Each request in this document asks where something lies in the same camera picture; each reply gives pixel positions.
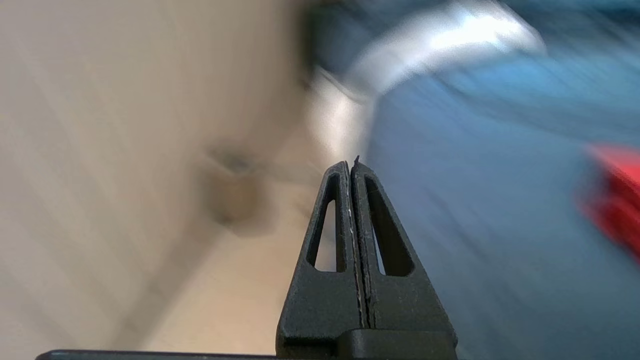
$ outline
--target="beige wall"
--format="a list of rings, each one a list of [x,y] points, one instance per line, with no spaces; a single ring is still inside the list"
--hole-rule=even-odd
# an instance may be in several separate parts
[[[4,358],[113,343],[198,213],[202,149],[282,133],[294,3],[0,2]]]

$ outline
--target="floor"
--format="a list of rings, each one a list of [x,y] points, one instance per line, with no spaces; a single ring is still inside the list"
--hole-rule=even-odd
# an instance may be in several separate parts
[[[141,350],[275,353],[276,325],[323,173],[311,139],[304,124],[288,136],[267,176],[268,211],[255,226],[202,219],[204,240],[185,244],[196,254],[185,257],[192,271]],[[331,262],[326,253],[319,263]]]

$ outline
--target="blue fabric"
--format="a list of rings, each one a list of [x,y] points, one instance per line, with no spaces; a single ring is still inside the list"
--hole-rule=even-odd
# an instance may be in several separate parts
[[[362,23],[342,21],[342,45],[323,53],[335,69],[348,67],[335,52],[345,39],[367,38]],[[640,265],[577,207],[599,182],[587,144],[640,149],[639,37],[629,31],[551,26],[549,57],[417,76],[381,99],[368,165],[461,358],[640,358]]]

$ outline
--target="red object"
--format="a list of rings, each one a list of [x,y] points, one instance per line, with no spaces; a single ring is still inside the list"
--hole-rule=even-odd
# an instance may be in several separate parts
[[[604,167],[607,188],[588,214],[608,237],[640,260],[640,152],[598,146],[593,154]]]

